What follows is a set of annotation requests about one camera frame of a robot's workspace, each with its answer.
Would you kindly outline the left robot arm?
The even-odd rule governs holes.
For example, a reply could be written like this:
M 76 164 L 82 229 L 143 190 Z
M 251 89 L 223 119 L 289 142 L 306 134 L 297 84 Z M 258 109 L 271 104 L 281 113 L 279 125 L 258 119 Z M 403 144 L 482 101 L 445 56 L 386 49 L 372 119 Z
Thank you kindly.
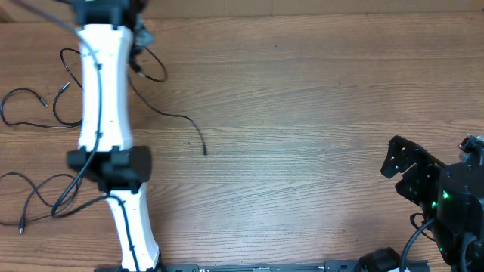
M 82 58 L 82 124 L 68 166 L 94 181 L 110 207 L 122 250 L 121 271 L 160 271 L 160 247 L 150 225 L 149 147 L 135 146 L 129 123 L 128 68 L 153 36 L 145 1 L 72 3 Z

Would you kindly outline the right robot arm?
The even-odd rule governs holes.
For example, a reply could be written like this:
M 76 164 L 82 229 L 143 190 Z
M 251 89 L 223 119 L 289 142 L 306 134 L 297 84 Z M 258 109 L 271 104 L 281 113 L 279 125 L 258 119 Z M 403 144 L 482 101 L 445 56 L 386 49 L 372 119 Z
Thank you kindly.
M 446 264 L 454 271 L 483 270 L 483 136 L 467 135 L 460 161 L 446 165 L 401 136 L 388 144 L 380 170 L 402 179 L 396 192 L 422 209 L 424 223 Z

